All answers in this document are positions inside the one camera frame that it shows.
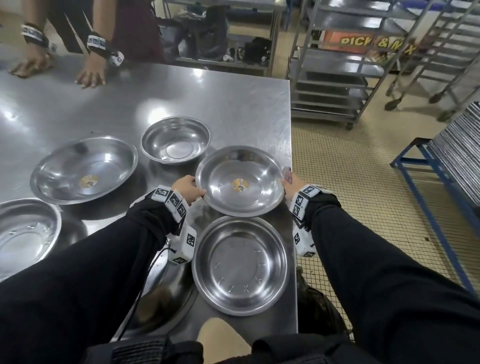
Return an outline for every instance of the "beige pants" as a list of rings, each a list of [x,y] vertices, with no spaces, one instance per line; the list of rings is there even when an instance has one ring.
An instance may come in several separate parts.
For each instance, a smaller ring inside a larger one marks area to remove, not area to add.
[[[210,318],[203,324],[197,341],[204,346],[204,364],[214,364],[252,352],[252,348],[242,336],[217,317]]]

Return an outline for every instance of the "hand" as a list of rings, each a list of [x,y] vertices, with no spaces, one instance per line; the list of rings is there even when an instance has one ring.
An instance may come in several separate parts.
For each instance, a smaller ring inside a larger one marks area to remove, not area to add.
[[[282,180],[282,186],[285,189],[287,198],[291,201],[293,196],[302,189],[307,183],[303,181],[299,176],[292,172],[292,184],[286,180]]]
[[[52,56],[46,48],[33,43],[28,43],[26,48],[26,60],[17,64],[9,72],[20,78],[27,78],[35,73],[47,71],[53,67]]]
[[[180,195],[187,201],[188,206],[197,198],[205,196],[206,191],[195,186],[195,177],[185,176],[176,180],[172,185],[172,191],[177,190]]]
[[[107,60],[105,58],[99,56],[94,52],[91,52],[87,56],[84,69],[80,72],[75,82],[78,84],[82,84],[82,88],[95,88],[98,84],[106,85],[106,66]]]

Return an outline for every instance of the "round label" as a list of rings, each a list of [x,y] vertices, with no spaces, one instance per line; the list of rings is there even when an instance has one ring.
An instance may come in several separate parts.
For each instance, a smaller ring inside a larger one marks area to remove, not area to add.
[[[88,174],[80,179],[78,183],[82,188],[90,188],[96,185],[98,176],[96,174]]]
[[[248,189],[248,182],[243,178],[237,178],[232,182],[232,187],[237,192],[245,192]]]

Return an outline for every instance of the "blue metal frame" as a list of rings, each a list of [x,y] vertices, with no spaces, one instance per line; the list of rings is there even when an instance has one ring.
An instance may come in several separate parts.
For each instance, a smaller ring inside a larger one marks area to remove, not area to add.
[[[390,163],[391,167],[397,167],[405,178],[410,190],[412,191],[415,199],[417,200],[420,208],[422,209],[423,213],[425,214],[428,222],[432,226],[435,235],[437,236],[440,244],[442,245],[443,249],[445,250],[448,259],[453,265],[455,272],[457,273],[460,281],[462,282],[463,286],[467,291],[472,293],[473,295],[477,295],[475,289],[473,288],[470,280],[468,279],[465,271],[463,270],[462,266],[460,265],[458,258],[453,251],[452,247],[448,243],[447,238],[445,237],[440,225],[438,224],[435,216],[433,216],[432,212],[428,208],[425,199],[422,197],[420,192],[418,191],[415,183],[413,182],[412,178],[410,177],[406,165],[424,165],[430,166],[433,171],[438,175],[440,181],[444,184],[445,188],[453,198],[453,200],[457,203],[462,215],[467,219],[470,225],[473,227],[475,233],[480,237],[480,221],[475,215],[474,211],[472,210],[470,204],[465,200],[462,196],[460,191],[453,186],[454,181],[449,178],[445,172],[442,170],[442,165],[439,159],[433,155],[430,150],[425,148],[425,145],[430,141],[430,139],[426,138],[416,138],[414,139],[402,152]],[[421,158],[408,158],[404,157],[404,155],[412,148],[416,146],[418,150],[422,153],[425,159]]]

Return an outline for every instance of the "black cable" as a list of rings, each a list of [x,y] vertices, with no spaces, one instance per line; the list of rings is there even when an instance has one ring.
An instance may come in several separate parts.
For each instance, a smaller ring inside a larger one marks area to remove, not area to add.
[[[137,307],[138,307],[138,303],[140,302],[140,299],[142,298],[142,293],[144,292],[144,289],[145,289],[145,284],[147,284],[147,279],[148,279],[148,275],[150,274],[150,271],[152,270],[153,266],[155,265],[156,263],[156,260],[162,255],[162,253],[166,250],[170,250],[174,253],[176,253],[177,251],[172,249],[172,248],[169,248],[169,247],[166,247],[166,248],[163,248],[162,250],[160,250],[160,253],[156,256],[156,258],[153,260],[152,264],[150,265],[150,267],[148,268],[148,272],[147,272],[147,275],[145,277],[145,280],[144,280],[144,283],[142,285],[142,290],[140,291],[140,293],[138,294],[138,297],[137,297],[137,300],[135,301],[135,304],[133,305],[133,310],[132,310],[132,314],[130,315],[130,317],[128,318],[127,320],[127,323],[125,324],[125,326],[123,327],[117,341],[120,341],[121,338],[123,337],[123,334],[125,334],[125,332],[127,331],[127,327],[128,325],[130,324],[132,318],[133,318],[133,315],[135,315],[135,311],[137,311]]]

